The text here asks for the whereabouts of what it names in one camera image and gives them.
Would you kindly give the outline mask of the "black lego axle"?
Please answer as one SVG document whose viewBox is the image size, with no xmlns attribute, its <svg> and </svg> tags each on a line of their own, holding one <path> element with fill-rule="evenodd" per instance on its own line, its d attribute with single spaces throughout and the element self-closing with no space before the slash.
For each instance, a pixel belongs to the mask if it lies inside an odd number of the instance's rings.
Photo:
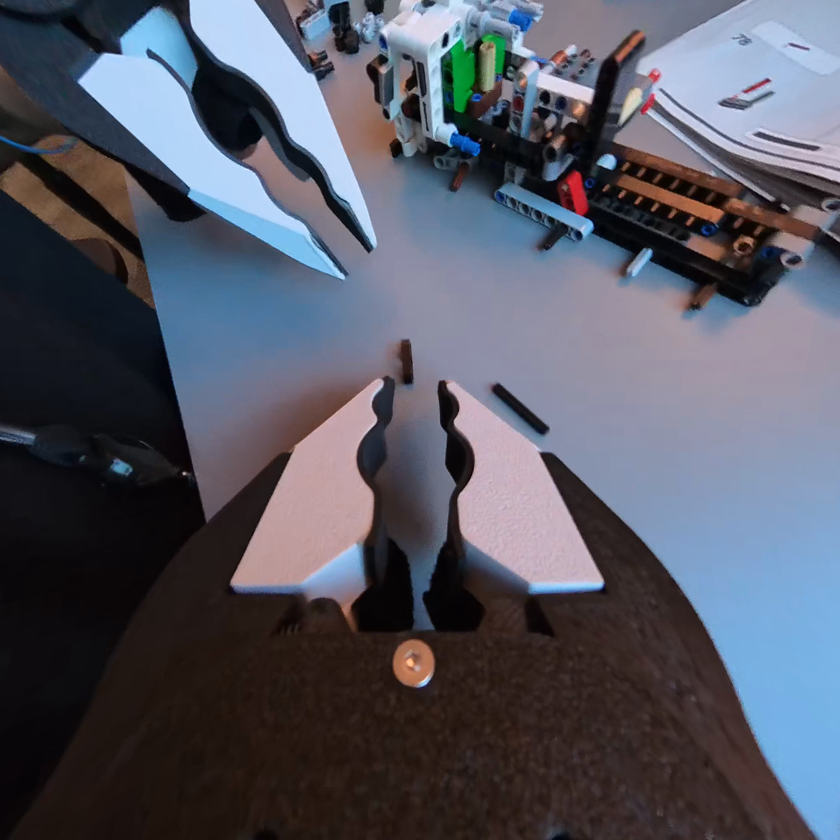
<svg viewBox="0 0 840 840">
<path fill-rule="evenodd" d="M 526 425 L 535 433 L 544 436 L 550 431 L 550 426 L 545 423 L 534 411 L 524 405 L 515 395 L 501 383 L 494 383 L 491 392 L 508 409 L 514 412 Z"/>
</svg>

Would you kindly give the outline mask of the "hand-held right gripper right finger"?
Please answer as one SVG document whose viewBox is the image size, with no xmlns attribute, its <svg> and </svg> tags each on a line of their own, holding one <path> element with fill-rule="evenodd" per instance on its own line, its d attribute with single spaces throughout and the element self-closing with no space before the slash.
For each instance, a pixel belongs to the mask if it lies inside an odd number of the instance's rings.
<svg viewBox="0 0 840 840">
<path fill-rule="evenodd" d="M 490 602 L 602 592 L 554 477 L 558 459 L 454 381 L 437 385 L 454 482 L 437 557 L 437 627 L 477 628 Z"/>
</svg>

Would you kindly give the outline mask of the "partly built lego truck model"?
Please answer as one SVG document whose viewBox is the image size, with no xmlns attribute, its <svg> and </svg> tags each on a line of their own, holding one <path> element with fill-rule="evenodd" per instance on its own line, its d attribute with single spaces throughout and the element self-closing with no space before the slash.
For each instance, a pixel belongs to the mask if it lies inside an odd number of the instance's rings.
<svg viewBox="0 0 840 840">
<path fill-rule="evenodd" d="M 366 67 L 395 130 L 393 157 L 431 154 L 453 175 L 501 174 L 496 202 L 548 229 L 542 250 L 594 233 L 696 283 L 690 309 L 717 295 L 759 305 L 824 239 L 838 197 L 759 203 L 735 182 L 616 142 L 651 111 L 661 78 L 637 71 L 645 33 L 603 59 L 573 45 L 543 58 L 524 45 L 535 2 L 401 2 Z"/>
</svg>

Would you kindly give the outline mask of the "lego instruction booklet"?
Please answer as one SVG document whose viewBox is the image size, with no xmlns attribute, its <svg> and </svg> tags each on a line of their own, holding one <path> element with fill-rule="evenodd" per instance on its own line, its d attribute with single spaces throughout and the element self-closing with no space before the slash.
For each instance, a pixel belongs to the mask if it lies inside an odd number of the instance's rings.
<svg viewBox="0 0 840 840">
<path fill-rule="evenodd" d="M 839 2 L 743 2 L 651 52 L 649 115 L 771 202 L 839 194 Z"/>
</svg>

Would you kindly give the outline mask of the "pile of small black lego pieces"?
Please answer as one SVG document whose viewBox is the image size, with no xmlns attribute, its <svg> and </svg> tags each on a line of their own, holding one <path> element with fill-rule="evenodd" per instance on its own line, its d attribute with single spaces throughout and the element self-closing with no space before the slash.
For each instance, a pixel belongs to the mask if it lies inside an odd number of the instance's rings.
<svg viewBox="0 0 840 840">
<path fill-rule="evenodd" d="M 323 3 L 329 14 L 334 46 L 340 53 L 357 54 L 361 44 L 370 44 L 374 41 L 385 24 L 385 1 L 365 1 L 365 15 L 357 23 L 353 21 L 349 1 L 308 2 Z"/>
</svg>

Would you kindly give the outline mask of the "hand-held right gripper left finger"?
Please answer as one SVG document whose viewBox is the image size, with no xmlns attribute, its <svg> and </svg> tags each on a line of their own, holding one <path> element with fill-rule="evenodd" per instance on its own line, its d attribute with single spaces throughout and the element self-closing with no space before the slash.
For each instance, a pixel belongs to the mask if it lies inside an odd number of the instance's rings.
<svg viewBox="0 0 840 840">
<path fill-rule="evenodd" d="M 230 579 L 233 593 L 330 599 L 363 625 L 360 599 L 388 564 L 375 476 L 395 390 L 393 378 L 374 379 L 295 444 Z"/>
</svg>

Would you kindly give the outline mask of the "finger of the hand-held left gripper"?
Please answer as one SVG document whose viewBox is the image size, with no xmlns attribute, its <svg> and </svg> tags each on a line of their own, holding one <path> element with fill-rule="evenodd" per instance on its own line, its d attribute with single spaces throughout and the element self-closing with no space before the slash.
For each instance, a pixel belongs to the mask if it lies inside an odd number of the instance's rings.
<svg viewBox="0 0 840 840">
<path fill-rule="evenodd" d="M 240 163 L 266 139 L 372 252 L 368 208 L 285 3 L 191 1 L 189 39 L 197 60 L 192 94 L 211 138 Z"/>
<path fill-rule="evenodd" d="M 174 15 L 156 8 L 129 31 L 129 55 L 102 56 L 80 84 L 144 148 L 161 152 L 163 163 L 185 176 L 187 197 L 202 210 L 344 280 L 346 269 L 309 223 L 282 206 L 256 168 L 211 139 L 183 79 L 195 71 Z"/>
</svg>

